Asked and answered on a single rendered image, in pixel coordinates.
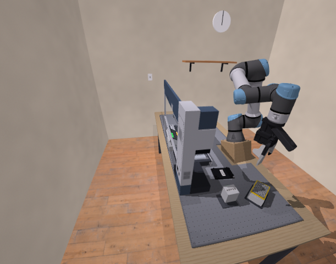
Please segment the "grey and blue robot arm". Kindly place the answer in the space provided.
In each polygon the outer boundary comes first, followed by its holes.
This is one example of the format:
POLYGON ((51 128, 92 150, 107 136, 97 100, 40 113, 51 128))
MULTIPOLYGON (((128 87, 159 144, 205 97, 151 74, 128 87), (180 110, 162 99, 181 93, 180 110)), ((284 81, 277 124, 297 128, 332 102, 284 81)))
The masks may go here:
MULTIPOLYGON (((230 71, 230 79, 235 89, 233 92, 236 105, 247 105, 245 115, 233 114, 228 116, 228 142, 243 142, 243 128, 259 128, 263 115, 260 102, 272 102, 268 113, 268 120, 284 124, 287 122, 291 110, 299 96, 300 86, 290 83, 269 84, 262 86, 265 77, 269 75, 269 64, 266 59, 241 62, 230 71), (285 115, 288 114, 288 115, 285 115)), ((297 145, 281 127, 271 129, 287 151, 297 148, 297 145)))

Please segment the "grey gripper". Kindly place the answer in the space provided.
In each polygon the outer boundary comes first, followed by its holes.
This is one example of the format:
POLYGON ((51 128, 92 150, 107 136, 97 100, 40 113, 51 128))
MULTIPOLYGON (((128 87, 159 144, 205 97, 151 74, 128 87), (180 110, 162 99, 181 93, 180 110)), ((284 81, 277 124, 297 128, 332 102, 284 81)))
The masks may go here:
POLYGON ((260 148, 254 148, 252 152, 259 158, 256 166, 262 163, 263 159, 265 158, 266 154, 272 154, 277 142, 278 138, 275 136, 273 131, 274 127, 284 127, 284 124, 277 124, 273 123, 268 120, 267 117, 262 118, 261 127, 257 130, 254 140, 257 141, 259 144, 263 144, 260 148), (268 152, 269 151, 269 152, 268 152))

